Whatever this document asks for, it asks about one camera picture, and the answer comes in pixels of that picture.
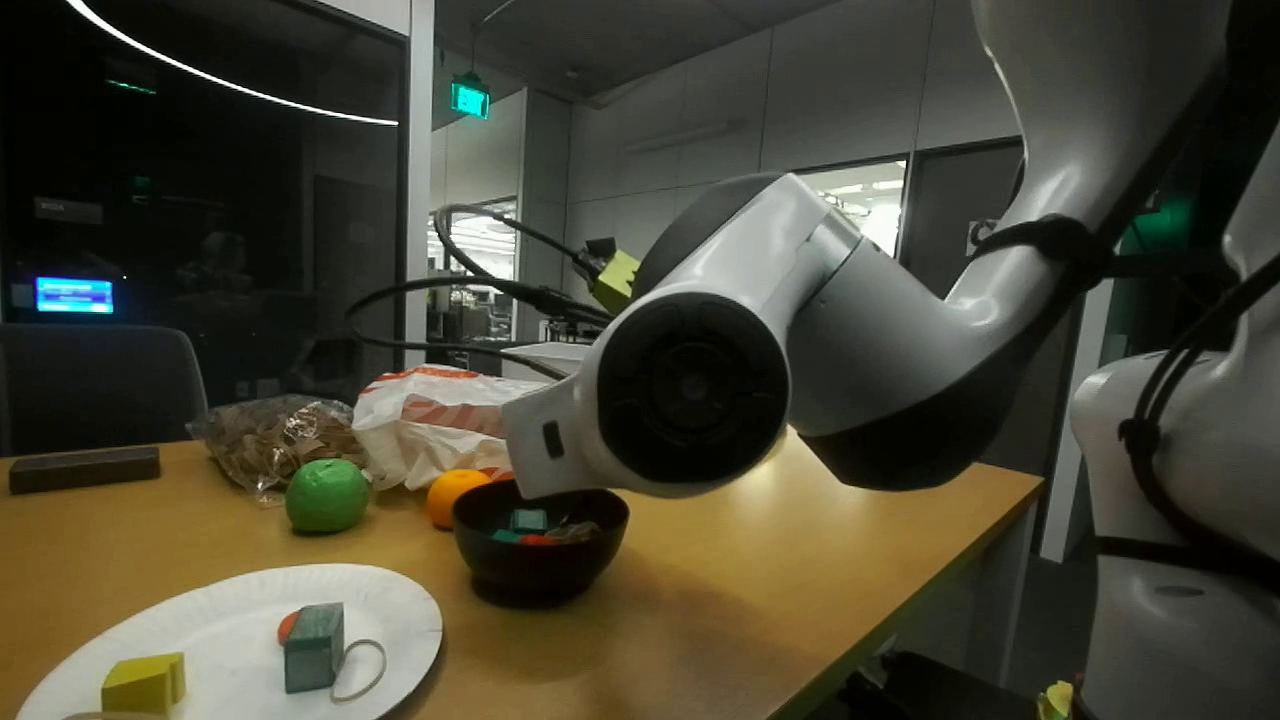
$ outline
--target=office chair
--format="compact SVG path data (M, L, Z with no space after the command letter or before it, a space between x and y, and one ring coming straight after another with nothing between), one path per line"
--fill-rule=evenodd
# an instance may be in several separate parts
M183 440L208 411L191 342L155 324L0 324L0 454Z

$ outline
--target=white plate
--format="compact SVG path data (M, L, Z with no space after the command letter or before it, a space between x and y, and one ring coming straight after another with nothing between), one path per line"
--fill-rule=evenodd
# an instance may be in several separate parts
M275 640L279 617L300 606L346 606L346 640L385 643L385 677L348 704L329 692L285 692L285 651ZM439 606L418 580L365 565L300 565L232 578L183 597L171 597L73 651L49 671L21 720L52 720L101 707L101 679L123 657L183 651L190 700L179 720L235 717L352 717L371 720L392 712L438 664ZM376 677L371 649L357 649L342 671L346 689Z

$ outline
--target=green exit sign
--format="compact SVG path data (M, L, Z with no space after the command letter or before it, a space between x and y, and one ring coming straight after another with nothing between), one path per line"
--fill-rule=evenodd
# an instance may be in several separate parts
M451 111L488 117L488 88L482 84L477 74L451 77L448 97L451 97Z

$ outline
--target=white bag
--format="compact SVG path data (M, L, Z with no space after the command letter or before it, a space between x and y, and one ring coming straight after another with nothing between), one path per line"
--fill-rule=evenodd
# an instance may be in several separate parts
M352 411L371 484L424 488L448 468L512 468L502 429L505 403L538 390L544 384L451 365L371 382Z

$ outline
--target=glass partition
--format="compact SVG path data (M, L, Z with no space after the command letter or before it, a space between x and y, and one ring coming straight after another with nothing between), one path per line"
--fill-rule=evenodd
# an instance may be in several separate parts
M831 208L888 256L902 256L910 160L799 173Z
M455 214L451 215L451 245L467 253L488 275L522 280L522 231L495 215L517 222L517 200L494 200L482 204L484 214ZM460 268L439 235L430 240L430 263L444 275L474 275ZM460 286L434 294L430 311L430 342L439 345L512 345L517 342L517 303L510 294L488 286Z
M312 337L399 337L395 303L346 308L403 263L403 37L320 3L67 0L4 44L4 321L43 321L41 272L109 275L111 321L196 342L216 403L279 393Z

